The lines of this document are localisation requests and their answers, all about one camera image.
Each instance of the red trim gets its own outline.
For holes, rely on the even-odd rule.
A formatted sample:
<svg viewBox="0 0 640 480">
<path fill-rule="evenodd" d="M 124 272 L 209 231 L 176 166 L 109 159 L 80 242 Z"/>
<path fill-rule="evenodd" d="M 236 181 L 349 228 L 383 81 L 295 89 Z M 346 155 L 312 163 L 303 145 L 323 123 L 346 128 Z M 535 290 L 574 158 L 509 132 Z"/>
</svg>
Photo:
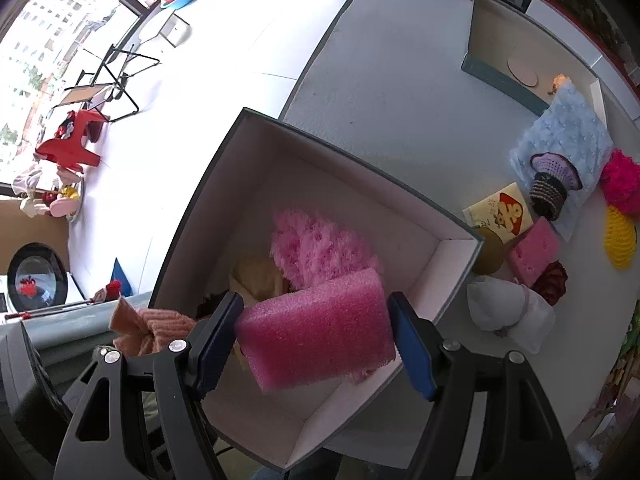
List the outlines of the red trim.
<svg viewBox="0 0 640 480">
<path fill-rule="evenodd" d="M 618 71 L 622 79 L 626 81 L 626 84 L 629 86 L 631 91 L 634 94 L 636 94 L 636 98 L 638 98 L 638 101 L 640 102 L 640 88 L 634 85 L 634 82 L 631 81 L 631 78 L 626 73 L 625 64 L 618 57 L 618 55 L 613 53 L 594 32 L 587 30 L 572 13 L 570 13 L 568 10 L 566 10 L 562 6 L 562 4 L 560 4 L 559 2 L 556 2 L 555 0 L 542 0 L 542 1 L 544 1 L 546 4 L 549 4 L 557 12 L 562 14 L 566 19 L 568 19 L 571 23 L 573 23 L 574 27 L 580 30 L 581 33 L 583 33 L 591 41 L 591 43 L 594 44 L 594 46 L 600 51 L 600 53 L 611 62 L 611 64 Z"/>
</svg>

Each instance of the open box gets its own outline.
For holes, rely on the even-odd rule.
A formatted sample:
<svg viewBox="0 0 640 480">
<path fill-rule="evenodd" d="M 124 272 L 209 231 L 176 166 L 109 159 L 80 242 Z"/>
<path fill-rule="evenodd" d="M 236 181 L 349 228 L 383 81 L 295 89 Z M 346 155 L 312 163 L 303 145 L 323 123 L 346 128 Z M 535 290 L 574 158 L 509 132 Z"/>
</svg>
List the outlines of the open box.
<svg viewBox="0 0 640 480">
<path fill-rule="evenodd" d="M 514 56 L 538 75 L 529 88 L 518 81 L 507 64 Z M 565 74 L 607 126 L 600 80 L 568 46 L 529 16 L 499 0 L 474 0 L 469 43 L 462 70 L 504 92 L 542 115 L 553 100 L 554 78 Z"/>
<path fill-rule="evenodd" d="M 472 228 L 376 168 L 292 126 L 245 108 L 221 143 L 180 222 L 149 307 L 194 316 L 228 289 L 236 260 L 269 254 L 273 212 L 302 209 L 359 232 L 403 291 L 437 321 L 481 247 Z M 230 356 L 202 406 L 225 441 L 276 470 L 322 446 L 398 373 L 399 356 L 360 384 L 334 379 L 262 394 Z"/>
</svg>

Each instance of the beige disc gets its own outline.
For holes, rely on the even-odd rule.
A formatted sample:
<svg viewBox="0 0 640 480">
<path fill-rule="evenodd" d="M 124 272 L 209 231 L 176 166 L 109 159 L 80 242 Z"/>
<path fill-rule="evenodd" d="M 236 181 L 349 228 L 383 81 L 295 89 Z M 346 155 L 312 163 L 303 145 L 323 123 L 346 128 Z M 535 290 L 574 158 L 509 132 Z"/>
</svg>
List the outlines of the beige disc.
<svg viewBox="0 0 640 480">
<path fill-rule="evenodd" d="M 507 66 L 514 78 L 520 81 L 524 86 L 533 87 L 538 84 L 538 74 L 526 63 L 517 57 L 510 57 L 507 60 Z"/>
</svg>

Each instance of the knitted bow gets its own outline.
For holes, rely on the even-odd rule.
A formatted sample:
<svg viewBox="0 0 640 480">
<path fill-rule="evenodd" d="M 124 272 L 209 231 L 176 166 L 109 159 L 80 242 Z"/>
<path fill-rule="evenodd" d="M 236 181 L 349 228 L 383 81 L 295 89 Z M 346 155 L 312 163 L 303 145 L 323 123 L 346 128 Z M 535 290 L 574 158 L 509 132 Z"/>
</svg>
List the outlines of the knitted bow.
<svg viewBox="0 0 640 480">
<path fill-rule="evenodd" d="M 174 339 L 187 337 L 195 324 L 190 317 L 173 310 L 136 310 L 120 297 L 111 315 L 109 329 L 122 335 L 114 339 L 113 345 L 124 357 L 136 357 L 154 354 Z"/>
</svg>

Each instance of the tree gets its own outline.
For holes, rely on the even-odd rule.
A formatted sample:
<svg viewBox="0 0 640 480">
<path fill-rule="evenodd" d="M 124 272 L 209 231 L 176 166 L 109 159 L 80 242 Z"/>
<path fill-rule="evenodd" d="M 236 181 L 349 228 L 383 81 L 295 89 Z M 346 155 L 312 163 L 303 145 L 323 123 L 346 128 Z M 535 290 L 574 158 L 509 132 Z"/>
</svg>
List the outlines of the tree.
<svg viewBox="0 0 640 480">
<path fill-rule="evenodd" d="M 42 72 L 38 72 L 38 67 L 33 65 L 29 70 L 25 70 L 25 72 L 29 76 L 29 85 L 34 90 L 40 90 L 46 78 L 42 76 Z"/>
<path fill-rule="evenodd" d="M 17 130 L 12 130 L 9 128 L 9 124 L 5 123 L 2 130 L 0 130 L 0 142 L 3 144 L 15 144 L 16 140 L 18 140 Z"/>
</svg>

